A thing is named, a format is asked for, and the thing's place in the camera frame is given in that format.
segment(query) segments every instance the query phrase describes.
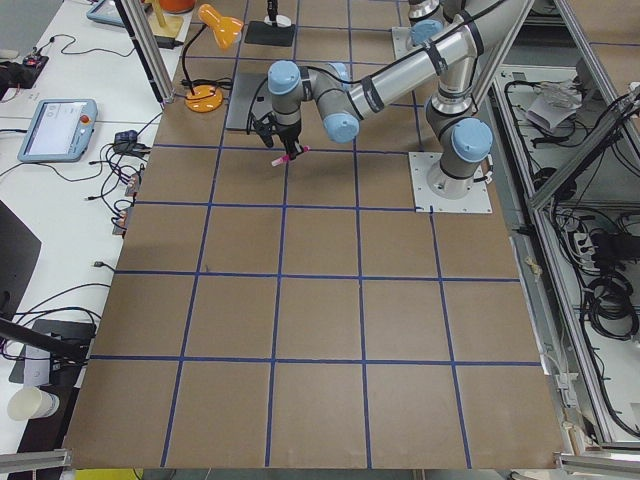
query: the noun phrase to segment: yellow object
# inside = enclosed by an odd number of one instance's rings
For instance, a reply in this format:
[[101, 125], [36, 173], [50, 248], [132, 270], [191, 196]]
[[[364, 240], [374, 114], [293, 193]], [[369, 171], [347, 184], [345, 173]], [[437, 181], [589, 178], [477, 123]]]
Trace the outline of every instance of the yellow object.
[[153, 15], [149, 17], [149, 26], [153, 34], [159, 37], [176, 38], [184, 22], [182, 17], [165, 16], [158, 0], [145, 0], [145, 3], [151, 3], [153, 7]]
[[213, 36], [220, 49], [226, 50], [240, 40], [244, 23], [237, 18], [223, 17], [220, 12], [207, 3], [198, 9], [198, 17], [213, 30]]
[[[137, 470], [142, 477], [142, 469]], [[100, 469], [100, 470], [76, 470], [76, 480], [137, 480], [135, 473], [130, 468]]]
[[184, 103], [189, 110], [198, 113], [212, 112], [222, 105], [222, 91], [211, 85], [198, 85], [193, 88], [194, 93], [189, 92]]

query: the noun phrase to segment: pink marker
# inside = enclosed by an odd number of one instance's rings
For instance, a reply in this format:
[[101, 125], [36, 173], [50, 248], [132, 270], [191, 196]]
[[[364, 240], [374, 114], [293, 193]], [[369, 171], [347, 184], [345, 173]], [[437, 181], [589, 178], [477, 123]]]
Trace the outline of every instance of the pink marker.
[[[307, 153], [309, 150], [311, 150], [309, 146], [305, 145], [304, 147], [302, 147], [302, 153], [299, 153], [298, 155]], [[289, 163], [290, 161], [291, 161], [291, 158], [289, 157], [289, 155], [283, 155], [280, 158], [276, 158], [273, 162], [271, 162], [271, 166], [277, 167], [278, 165], [282, 165], [283, 163]]]

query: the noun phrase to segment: robotic arm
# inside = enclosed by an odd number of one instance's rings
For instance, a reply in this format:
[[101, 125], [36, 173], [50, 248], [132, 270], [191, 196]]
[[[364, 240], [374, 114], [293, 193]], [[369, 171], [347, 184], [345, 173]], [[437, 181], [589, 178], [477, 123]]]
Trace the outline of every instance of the robotic arm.
[[[461, 198], [493, 141], [489, 127], [471, 118], [472, 104], [481, 100], [473, 96], [477, 59], [496, 46], [506, 52], [504, 43], [515, 37], [513, 31], [517, 33], [531, 1], [453, 0], [440, 11], [436, 0], [409, 0], [413, 31], [428, 37], [416, 41], [412, 34], [416, 45], [407, 55], [358, 82], [349, 81], [343, 64], [317, 69], [278, 61], [268, 74], [270, 124], [268, 128], [257, 125], [262, 128], [256, 130], [267, 145], [273, 144], [270, 137], [277, 134], [286, 151], [280, 163], [291, 161], [306, 151], [299, 142], [302, 102], [315, 101], [328, 137], [346, 143], [358, 135], [360, 121], [438, 76], [438, 92], [427, 102], [426, 115], [444, 153], [430, 172], [429, 183], [446, 198]], [[451, 23], [443, 29], [433, 19], [438, 15], [451, 18]], [[488, 71], [483, 70], [482, 77], [493, 77], [498, 64], [494, 60], [485, 67]]]

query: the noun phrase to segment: white paper cup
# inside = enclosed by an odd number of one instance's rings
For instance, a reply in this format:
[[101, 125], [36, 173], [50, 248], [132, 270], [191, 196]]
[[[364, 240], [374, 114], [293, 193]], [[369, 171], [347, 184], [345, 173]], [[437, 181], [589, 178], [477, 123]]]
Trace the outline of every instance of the white paper cup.
[[52, 393], [37, 387], [25, 387], [18, 390], [7, 405], [7, 413], [12, 420], [50, 417], [60, 406], [60, 399]]

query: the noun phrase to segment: white table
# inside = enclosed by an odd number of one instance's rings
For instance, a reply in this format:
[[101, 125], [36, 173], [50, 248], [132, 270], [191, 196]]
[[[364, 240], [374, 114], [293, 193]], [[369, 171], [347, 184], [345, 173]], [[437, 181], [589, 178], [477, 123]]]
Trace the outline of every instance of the white table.
[[[69, 51], [108, 48], [128, 52], [131, 41], [122, 28], [98, 24], [86, 18], [89, 5], [66, 1], [42, 35], [38, 45], [48, 42], [55, 34], [65, 33], [77, 38]], [[190, 15], [184, 15], [178, 39], [184, 40]], [[98, 160], [103, 145], [113, 142], [116, 132], [140, 130], [161, 112], [137, 53], [127, 58], [104, 52], [86, 55], [60, 53], [70, 39], [58, 37], [43, 50], [50, 57], [49, 64], [39, 77], [35, 88], [22, 90], [16, 98], [0, 104], [0, 129], [26, 129], [39, 100], [47, 98], [93, 98], [98, 105], [98, 121], [87, 152], [77, 163], [55, 164], [65, 176], [83, 178], [99, 171]], [[179, 62], [180, 49], [161, 50], [170, 76]], [[10, 90], [5, 99], [11, 97]], [[140, 142], [152, 145], [160, 118], [144, 130]], [[24, 135], [0, 133], [0, 172], [18, 163], [16, 155]], [[127, 163], [137, 165], [131, 158]], [[0, 199], [32, 230], [42, 242], [42, 250], [35, 272], [20, 305], [24, 311], [43, 299], [66, 288], [84, 283], [110, 283], [112, 272], [96, 268], [97, 260], [115, 266], [122, 238], [112, 234], [112, 213], [100, 200], [86, 201], [98, 194], [109, 174], [95, 179], [69, 183], [53, 171], [37, 165], [23, 165], [0, 177]], [[112, 177], [110, 185], [115, 183]], [[109, 196], [111, 203], [124, 198], [124, 186]], [[47, 303], [46, 307], [78, 305], [101, 313], [108, 289], [89, 287], [71, 292]], [[53, 318], [75, 320], [80, 315], [66, 312]], [[0, 358], [0, 454], [15, 453], [26, 422], [16, 422], [6, 414], [11, 396], [21, 388], [8, 382], [13, 362]]]

